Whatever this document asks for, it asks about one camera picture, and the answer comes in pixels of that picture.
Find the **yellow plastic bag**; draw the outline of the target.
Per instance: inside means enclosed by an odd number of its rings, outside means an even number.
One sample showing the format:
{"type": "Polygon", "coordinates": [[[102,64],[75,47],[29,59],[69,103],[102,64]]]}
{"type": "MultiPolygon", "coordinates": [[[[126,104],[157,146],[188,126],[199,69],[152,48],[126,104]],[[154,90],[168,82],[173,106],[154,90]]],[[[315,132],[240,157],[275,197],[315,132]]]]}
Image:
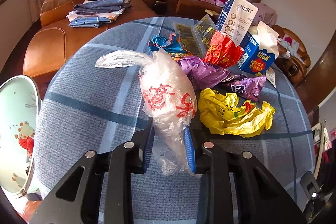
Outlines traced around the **yellow plastic bag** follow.
{"type": "Polygon", "coordinates": [[[272,127],[276,110],[264,101],[260,108],[250,100],[239,105],[236,93],[221,94],[206,88],[199,94],[201,122],[213,135],[235,135],[243,138],[259,136],[272,127]]]}

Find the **clear plastic bag red print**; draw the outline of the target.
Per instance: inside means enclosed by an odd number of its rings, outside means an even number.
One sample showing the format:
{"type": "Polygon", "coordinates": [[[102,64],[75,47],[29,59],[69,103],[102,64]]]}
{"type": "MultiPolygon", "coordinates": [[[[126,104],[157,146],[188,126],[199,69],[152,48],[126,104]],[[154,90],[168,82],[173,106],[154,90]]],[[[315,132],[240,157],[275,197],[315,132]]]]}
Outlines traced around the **clear plastic bag red print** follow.
{"type": "Polygon", "coordinates": [[[192,83],[178,63],[164,50],[152,55],[119,50],[99,57],[97,68],[112,69],[139,66],[139,85],[143,110],[153,119],[155,134],[153,155],[161,172],[170,176],[189,170],[183,134],[197,110],[192,83]]]}

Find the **light blue trash bin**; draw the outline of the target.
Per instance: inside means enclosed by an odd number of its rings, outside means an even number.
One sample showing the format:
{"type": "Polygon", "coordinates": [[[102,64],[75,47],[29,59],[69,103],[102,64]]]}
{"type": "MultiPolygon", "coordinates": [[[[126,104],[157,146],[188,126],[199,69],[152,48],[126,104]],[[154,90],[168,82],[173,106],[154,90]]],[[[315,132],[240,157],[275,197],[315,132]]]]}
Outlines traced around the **light blue trash bin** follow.
{"type": "Polygon", "coordinates": [[[42,100],[32,78],[18,75],[1,85],[1,188],[15,198],[38,194],[31,155],[19,139],[35,140],[42,100]]]}

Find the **blue plaid tablecloth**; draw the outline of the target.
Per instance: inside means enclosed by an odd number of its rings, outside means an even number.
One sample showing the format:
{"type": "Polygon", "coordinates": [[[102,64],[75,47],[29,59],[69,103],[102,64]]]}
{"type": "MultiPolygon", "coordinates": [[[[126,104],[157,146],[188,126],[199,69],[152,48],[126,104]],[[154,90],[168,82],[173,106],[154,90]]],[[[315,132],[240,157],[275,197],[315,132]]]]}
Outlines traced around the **blue plaid tablecloth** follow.
{"type": "MultiPolygon", "coordinates": [[[[183,73],[171,76],[176,62],[168,55],[145,72],[148,98],[143,98],[139,65],[98,68],[96,61],[117,50],[150,55],[149,40],[169,36],[174,23],[189,19],[155,17],[111,28],[90,39],[54,75],[36,125],[35,176],[46,197],[86,151],[104,153],[129,141],[152,119],[153,155],[147,172],[131,178],[137,223],[195,223],[201,181],[186,164],[182,133],[187,125],[201,128],[198,108],[183,73]]],[[[266,83],[259,100],[274,109],[272,126],[259,136],[210,135],[226,151],[251,151],[284,187],[301,209],[307,197],[299,183],[314,167],[309,120],[294,87],[274,69],[276,82],[266,83]]]]}

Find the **purple crumpled wrapper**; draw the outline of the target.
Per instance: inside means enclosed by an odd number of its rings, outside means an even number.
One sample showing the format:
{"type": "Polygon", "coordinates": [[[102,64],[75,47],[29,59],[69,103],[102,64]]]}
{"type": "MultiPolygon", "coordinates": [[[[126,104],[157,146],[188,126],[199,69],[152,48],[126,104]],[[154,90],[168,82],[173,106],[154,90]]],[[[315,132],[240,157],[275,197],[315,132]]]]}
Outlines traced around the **purple crumpled wrapper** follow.
{"type": "Polygon", "coordinates": [[[194,90],[213,88],[230,75],[228,69],[204,62],[197,56],[184,57],[177,63],[187,75],[194,90]]]}

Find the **small paper tag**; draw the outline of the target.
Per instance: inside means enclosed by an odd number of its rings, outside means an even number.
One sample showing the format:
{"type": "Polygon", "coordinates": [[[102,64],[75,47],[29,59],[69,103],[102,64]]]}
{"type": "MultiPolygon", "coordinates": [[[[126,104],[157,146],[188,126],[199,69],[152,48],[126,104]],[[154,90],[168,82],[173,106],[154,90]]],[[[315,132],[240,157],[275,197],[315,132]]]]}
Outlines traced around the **small paper tag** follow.
{"type": "Polygon", "coordinates": [[[273,87],[276,88],[276,74],[272,67],[269,67],[266,70],[266,78],[273,85],[273,87]]]}

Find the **red crumpled wrapper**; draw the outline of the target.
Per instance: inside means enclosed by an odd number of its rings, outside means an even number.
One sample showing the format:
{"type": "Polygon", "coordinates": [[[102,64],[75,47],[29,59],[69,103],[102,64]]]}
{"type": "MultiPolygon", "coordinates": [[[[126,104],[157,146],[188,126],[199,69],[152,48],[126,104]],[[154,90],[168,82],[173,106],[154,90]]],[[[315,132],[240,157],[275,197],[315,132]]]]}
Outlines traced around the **red crumpled wrapper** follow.
{"type": "Polygon", "coordinates": [[[216,31],[211,38],[204,62],[229,68],[244,55],[242,47],[237,46],[227,35],[216,31]]]}

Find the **brown wooden door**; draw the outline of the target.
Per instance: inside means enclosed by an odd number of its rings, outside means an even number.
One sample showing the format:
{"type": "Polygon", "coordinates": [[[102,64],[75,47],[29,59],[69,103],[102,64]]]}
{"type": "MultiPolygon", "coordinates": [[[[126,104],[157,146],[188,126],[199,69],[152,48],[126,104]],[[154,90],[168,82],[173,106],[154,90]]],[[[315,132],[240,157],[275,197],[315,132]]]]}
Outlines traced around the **brown wooden door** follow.
{"type": "Polygon", "coordinates": [[[335,88],[335,34],[325,51],[310,70],[304,82],[306,95],[303,100],[307,113],[314,110],[335,88]]]}

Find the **blue crumpled wrapper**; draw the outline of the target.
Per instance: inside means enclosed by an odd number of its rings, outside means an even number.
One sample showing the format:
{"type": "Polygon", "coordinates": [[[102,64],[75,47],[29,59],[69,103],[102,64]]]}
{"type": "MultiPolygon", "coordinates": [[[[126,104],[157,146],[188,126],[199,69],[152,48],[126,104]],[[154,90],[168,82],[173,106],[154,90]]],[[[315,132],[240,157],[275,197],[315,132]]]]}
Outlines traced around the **blue crumpled wrapper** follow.
{"type": "Polygon", "coordinates": [[[148,46],[152,52],[164,50],[172,58],[182,58],[188,55],[180,44],[179,34],[171,33],[168,38],[156,35],[150,39],[148,46]]]}

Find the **gold green packet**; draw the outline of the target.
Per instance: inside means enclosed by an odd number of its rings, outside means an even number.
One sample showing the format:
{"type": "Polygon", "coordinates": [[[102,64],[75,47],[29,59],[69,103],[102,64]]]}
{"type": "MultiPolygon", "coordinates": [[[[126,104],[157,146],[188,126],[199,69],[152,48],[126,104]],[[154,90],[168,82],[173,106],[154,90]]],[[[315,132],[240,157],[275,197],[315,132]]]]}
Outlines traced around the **gold green packet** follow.
{"type": "Polygon", "coordinates": [[[173,26],[175,32],[179,34],[182,48],[203,59],[210,46],[211,39],[217,30],[209,14],[206,14],[193,26],[177,22],[174,22],[173,26]]]}

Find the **tall white blue carton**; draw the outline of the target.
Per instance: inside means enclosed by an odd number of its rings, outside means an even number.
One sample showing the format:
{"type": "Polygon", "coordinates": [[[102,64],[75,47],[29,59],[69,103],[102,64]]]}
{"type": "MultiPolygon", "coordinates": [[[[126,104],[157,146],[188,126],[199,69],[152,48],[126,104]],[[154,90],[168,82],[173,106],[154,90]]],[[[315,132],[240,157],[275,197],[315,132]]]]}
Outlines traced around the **tall white blue carton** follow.
{"type": "Polygon", "coordinates": [[[246,0],[226,0],[216,23],[217,30],[239,46],[258,10],[246,0]]]}

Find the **folded blue plaid bedding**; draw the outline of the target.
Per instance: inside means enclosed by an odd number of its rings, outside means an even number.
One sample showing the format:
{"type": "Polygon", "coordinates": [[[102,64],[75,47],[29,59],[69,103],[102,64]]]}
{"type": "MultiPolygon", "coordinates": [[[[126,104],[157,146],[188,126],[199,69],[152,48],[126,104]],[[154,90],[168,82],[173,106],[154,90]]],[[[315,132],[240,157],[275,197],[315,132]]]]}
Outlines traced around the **folded blue plaid bedding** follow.
{"type": "Polygon", "coordinates": [[[130,8],[131,0],[85,0],[75,5],[66,18],[72,28],[98,28],[113,23],[123,12],[130,8]]]}

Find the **pink cloth covered object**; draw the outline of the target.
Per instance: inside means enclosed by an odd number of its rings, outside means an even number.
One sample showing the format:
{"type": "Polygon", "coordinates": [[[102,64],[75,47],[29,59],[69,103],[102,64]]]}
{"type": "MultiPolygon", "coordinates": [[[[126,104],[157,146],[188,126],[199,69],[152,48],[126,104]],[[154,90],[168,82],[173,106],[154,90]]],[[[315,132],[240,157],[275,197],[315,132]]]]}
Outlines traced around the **pink cloth covered object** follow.
{"type": "Polygon", "coordinates": [[[263,3],[254,3],[253,5],[258,8],[258,11],[252,21],[252,26],[256,27],[259,22],[264,22],[270,27],[276,24],[277,13],[274,9],[263,3]]]}

